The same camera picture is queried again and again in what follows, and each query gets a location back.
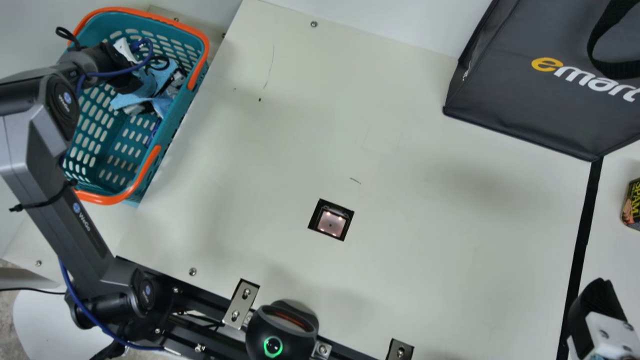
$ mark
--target white table surface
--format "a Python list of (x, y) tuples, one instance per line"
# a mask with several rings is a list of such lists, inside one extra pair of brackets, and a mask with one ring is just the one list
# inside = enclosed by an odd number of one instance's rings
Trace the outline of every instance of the white table surface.
[(589, 164), (444, 117), (455, 59), (311, 20), (243, 3), (115, 252), (377, 358), (552, 358)]
[(601, 277), (611, 280), (629, 323), (640, 328), (640, 232), (625, 226), (620, 212), (627, 185), (640, 177), (640, 143), (604, 158), (584, 258), (580, 291)]

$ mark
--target plastic basket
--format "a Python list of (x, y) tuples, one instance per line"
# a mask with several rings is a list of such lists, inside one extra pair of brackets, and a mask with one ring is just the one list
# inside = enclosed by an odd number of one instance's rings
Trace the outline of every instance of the plastic basket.
[(209, 68), (209, 41), (195, 28), (128, 8), (96, 10), (74, 34), (87, 46), (120, 37), (130, 42), (149, 38), (154, 54), (173, 58), (189, 71), (164, 119), (154, 113), (132, 117), (114, 110), (109, 102), (116, 92), (107, 84), (87, 89), (78, 98), (81, 115), (62, 164), (66, 177), (78, 180), (76, 193), (82, 200), (103, 205), (125, 199), (139, 202)]

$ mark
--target silver bracket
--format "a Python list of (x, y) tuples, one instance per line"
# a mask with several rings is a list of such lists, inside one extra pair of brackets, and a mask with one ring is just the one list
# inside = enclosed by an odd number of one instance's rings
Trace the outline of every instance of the silver bracket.
[(240, 330), (246, 316), (251, 310), (255, 297), (258, 295), (259, 289), (260, 286), (256, 284), (240, 280), (236, 287), (236, 292), (231, 298), (231, 305), (229, 305), (229, 309), (227, 310), (224, 319), (222, 319), (222, 322), (226, 326), (232, 327), (235, 330)]
[(413, 346), (391, 339), (387, 360), (411, 360), (411, 356), (413, 356)]
[(328, 360), (331, 355), (331, 345), (323, 343), (322, 341), (316, 341), (313, 353), (311, 353), (311, 359), (313, 360)]

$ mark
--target bag handle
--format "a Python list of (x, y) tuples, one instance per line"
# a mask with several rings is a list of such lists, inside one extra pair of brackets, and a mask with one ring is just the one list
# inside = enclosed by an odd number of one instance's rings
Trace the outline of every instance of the bag handle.
[(640, 0), (611, 0), (589, 37), (589, 42), (587, 43), (589, 60), (591, 60), (596, 69), (609, 79), (621, 80), (640, 77), (640, 60), (612, 63), (593, 58), (593, 49), (596, 47), (598, 40), (609, 29), (617, 25), (638, 3), (640, 3)]

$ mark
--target black strap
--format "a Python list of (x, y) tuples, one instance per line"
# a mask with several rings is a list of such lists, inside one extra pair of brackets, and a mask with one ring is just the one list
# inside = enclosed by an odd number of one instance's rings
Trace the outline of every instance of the black strap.
[(54, 197), (52, 197), (51, 199), (49, 199), (47, 201), (44, 201), (44, 202), (38, 202), (36, 204), (30, 204), (30, 205), (17, 204), (16, 206), (14, 206), (11, 209), (9, 209), (9, 211), (11, 211), (12, 213), (19, 213), (20, 211), (22, 211), (24, 209), (41, 208), (43, 206), (51, 205), (54, 202), (58, 201), (62, 197), (63, 193), (65, 192), (65, 190), (67, 188), (72, 188), (75, 185), (78, 185), (78, 180), (76, 180), (76, 179), (71, 179), (70, 181), (65, 181), (65, 185), (62, 187), (62, 190), (60, 190), (60, 192), (57, 193), (56, 195), (54, 195)]
[(589, 37), (589, 42), (587, 43), (589, 60), (591, 60), (596, 69), (609, 79), (621, 80), (640, 77), (640, 60), (611, 63), (593, 58), (593, 49), (596, 47), (598, 40), (609, 29), (617, 25), (637, 3), (640, 3), (640, 0), (611, 0)]
[(72, 41), (74, 43), (73, 46), (73, 50), (78, 51), (80, 49), (82, 49), (82, 45), (80, 45), (80, 41), (78, 40), (78, 38), (69, 30), (63, 28), (62, 26), (58, 26), (56, 28), (56, 35), (58, 35), (59, 37)]

